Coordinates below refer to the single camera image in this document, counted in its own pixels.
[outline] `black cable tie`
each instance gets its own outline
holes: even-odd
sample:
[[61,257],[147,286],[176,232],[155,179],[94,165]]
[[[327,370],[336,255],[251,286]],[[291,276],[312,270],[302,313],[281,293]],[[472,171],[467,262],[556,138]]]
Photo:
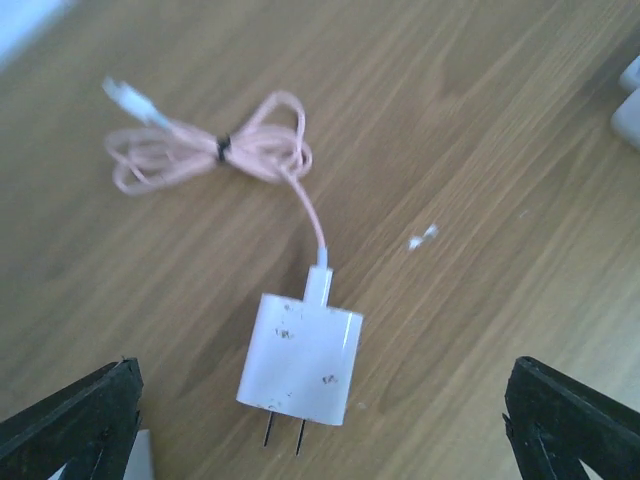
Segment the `black cable tie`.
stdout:
[[231,137],[226,135],[218,140],[218,161],[225,163],[227,161],[224,153],[231,147]]

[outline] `plug prong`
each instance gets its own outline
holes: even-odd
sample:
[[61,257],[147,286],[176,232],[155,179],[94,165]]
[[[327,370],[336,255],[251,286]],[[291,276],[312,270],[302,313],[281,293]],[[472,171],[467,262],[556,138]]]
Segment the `plug prong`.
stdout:
[[302,436],[304,435],[304,424],[307,423],[303,420],[300,424],[300,433],[298,434],[298,444],[296,445],[296,456],[300,455],[300,447],[302,446]]
[[264,432],[264,442],[262,442],[262,446],[266,447],[267,443],[269,443],[269,435],[271,434],[271,426],[273,425],[273,416],[274,412],[269,412],[269,420],[267,421],[267,430]]

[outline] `wooden surface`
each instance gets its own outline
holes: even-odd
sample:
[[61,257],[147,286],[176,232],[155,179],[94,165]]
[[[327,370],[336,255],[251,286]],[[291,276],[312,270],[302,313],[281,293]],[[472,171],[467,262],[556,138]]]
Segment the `wooden surface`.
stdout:
[[[639,32],[632,0],[84,2],[0,78],[0,417],[136,356],[159,479],[514,479],[516,357],[640,409],[640,155],[608,127]],[[226,169],[125,197],[107,74],[214,133],[305,103],[331,303],[366,326],[301,457],[235,401],[261,293],[314,259],[301,206]]]

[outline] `cord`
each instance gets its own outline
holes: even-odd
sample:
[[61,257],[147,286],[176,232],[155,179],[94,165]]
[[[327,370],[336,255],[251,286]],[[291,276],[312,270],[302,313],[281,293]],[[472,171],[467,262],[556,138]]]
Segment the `cord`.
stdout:
[[[105,138],[107,152],[116,160],[113,182],[127,195],[140,195],[182,183],[228,163],[269,183],[288,183],[309,215],[318,241],[318,266],[327,268],[327,246],[315,208],[300,184],[312,164],[304,141],[302,103],[287,92],[274,92],[236,133],[216,138],[192,125],[172,120],[126,83],[107,78],[107,95],[123,110],[154,127],[118,130]],[[295,130],[264,123],[278,107],[297,115]]]

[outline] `wood grain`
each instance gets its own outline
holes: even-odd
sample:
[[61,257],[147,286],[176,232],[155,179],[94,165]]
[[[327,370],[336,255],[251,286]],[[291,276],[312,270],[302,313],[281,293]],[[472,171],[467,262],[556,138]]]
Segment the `wood grain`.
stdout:
[[[632,0],[82,3],[0,77],[0,417],[136,356],[159,479],[513,479],[516,357],[640,409],[640,155],[608,127],[639,52]],[[332,304],[366,326],[300,458],[235,392],[261,293],[302,293],[302,208],[225,169],[123,196],[107,74],[214,133],[305,103]]]

